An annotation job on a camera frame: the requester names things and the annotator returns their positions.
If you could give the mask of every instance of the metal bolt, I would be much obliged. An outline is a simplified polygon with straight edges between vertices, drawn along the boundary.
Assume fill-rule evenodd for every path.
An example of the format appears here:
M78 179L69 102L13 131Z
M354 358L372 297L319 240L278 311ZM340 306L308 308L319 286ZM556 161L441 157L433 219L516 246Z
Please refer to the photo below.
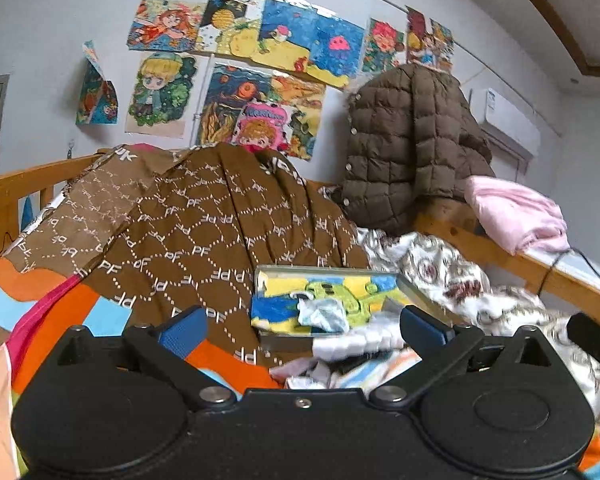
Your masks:
M407 396L400 386L380 386L376 388L376 399L382 402L399 402Z
M231 399L231 390L224 386L207 386L200 390L200 398L206 402L219 404Z
M309 399L302 399L301 397L298 397L296 399L295 405L298 408L302 408L302 409L307 409L311 407L311 401Z

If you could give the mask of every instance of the wall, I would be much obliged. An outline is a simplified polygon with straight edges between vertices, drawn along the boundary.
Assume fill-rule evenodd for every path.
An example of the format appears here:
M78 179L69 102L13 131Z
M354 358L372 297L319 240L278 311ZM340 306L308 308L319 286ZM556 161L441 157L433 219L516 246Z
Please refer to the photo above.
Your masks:
M369 14L404 26L404 13L381 0L309 0L364 26ZM391 0L408 4L450 27L459 43L492 66L547 117L558 118L554 84L496 22L471 0ZM161 139L124 133L117 125L75 126L75 107L85 69L80 45L93 39L106 75L118 92L121 108L132 92L140 54L129 52L126 34L139 0L0 0L0 74L9 73L8 95L0 136L0 172L64 158L70 140L74 155L91 153L121 142L151 142L163 147L185 146L191 140L192 118L184 139ZM206 71L208 58L200 57ZM472 56L457 49L454 75L463 89L491 86L530 118L532 109L497 76ZM203 77L196 78L192 102L203 96ZM554 187L557 137L538 119L542 130L541 156L526 182L547 194ZM344 166L348 134L342 94L328 90L324 116L311 163L298 161L298 170L314 180L336 181Z
M570 242L600 263L600 98L565 98L562 118L563 153L554 198Z

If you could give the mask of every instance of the air conditioner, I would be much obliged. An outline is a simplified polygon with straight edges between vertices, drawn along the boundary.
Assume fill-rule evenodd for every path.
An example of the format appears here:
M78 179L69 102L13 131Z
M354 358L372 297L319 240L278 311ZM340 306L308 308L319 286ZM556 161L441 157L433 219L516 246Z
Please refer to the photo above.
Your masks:
M489 88L472 96L472 113L495 144L529 162L538 156L540 131L513 104Z

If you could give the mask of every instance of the brown puffer jacket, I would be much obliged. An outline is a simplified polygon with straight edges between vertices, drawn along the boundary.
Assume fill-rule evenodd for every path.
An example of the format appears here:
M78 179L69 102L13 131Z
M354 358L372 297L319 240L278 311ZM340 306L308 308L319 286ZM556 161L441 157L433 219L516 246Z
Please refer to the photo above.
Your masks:
M464 200L470 175L493 176L491 150L457 79L416 64L360 88L350 108L340 202L359 227L410 231L421 196Z

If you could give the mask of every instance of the pink folded cloth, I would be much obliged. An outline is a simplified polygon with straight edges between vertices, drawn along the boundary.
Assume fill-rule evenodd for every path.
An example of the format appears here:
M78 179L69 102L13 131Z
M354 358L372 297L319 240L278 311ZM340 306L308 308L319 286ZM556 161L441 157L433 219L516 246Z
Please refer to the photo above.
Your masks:
M533 189L499 178L470 176L464 198L484 231L507 253L569 248L560 208Z

